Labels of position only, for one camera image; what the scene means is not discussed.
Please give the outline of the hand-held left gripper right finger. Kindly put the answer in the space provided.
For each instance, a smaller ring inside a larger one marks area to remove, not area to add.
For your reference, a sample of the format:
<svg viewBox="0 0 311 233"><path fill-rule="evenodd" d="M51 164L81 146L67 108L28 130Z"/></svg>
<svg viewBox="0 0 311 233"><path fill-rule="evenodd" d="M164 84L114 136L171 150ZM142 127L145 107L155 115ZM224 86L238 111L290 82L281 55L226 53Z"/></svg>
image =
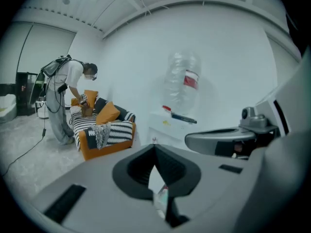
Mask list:
<svg viewBox="0 0 311 233"><path fill-rule="evenodd" d="M169 190L165 232L245 233L261 227L255 190L264 149L244 161L155 145L155 156Z"/></svg>

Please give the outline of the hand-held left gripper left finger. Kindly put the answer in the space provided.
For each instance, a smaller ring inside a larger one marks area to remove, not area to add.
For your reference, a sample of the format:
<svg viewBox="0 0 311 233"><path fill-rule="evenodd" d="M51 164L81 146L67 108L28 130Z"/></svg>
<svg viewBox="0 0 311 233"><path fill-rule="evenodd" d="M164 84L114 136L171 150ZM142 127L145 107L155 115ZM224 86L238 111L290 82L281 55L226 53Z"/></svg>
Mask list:
<svg viewBox="0 0 311 233"><path fill-rule="evenodd" d="M84 161L43 188L33 206L45 212L71 185L85 191L62 222L72 233L164 233L168 224L150 200L124 194L114 183L112 170L121 159L136 153L130 148Z"/></svg>

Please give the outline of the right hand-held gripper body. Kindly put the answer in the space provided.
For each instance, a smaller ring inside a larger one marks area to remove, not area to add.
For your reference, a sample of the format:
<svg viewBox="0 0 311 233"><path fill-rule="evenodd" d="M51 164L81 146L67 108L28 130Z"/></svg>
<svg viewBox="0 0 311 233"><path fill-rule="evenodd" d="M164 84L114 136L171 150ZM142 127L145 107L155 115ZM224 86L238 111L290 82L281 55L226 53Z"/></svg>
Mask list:
<svg viewBox="0 0 311 233"><path fill-rule="evenodd" d="M282 84L253 107L242 110L239 128L247 137L239 141L267 140L274 133L285 144L311 146L311 49Z"/></svg>

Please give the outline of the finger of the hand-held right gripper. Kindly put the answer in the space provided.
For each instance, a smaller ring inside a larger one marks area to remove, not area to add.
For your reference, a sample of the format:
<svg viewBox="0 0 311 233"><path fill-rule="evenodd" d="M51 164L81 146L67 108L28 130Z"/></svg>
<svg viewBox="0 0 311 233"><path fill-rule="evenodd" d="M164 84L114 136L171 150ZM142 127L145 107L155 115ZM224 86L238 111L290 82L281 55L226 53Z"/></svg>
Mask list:
<svg viewBox="0 0 311 233"><path fill-rule="evenodd" d="M232 156L235 144L255 138L255 133L233 127L189 133L185 136L185 144L190 150L200 154Z"/></svg>

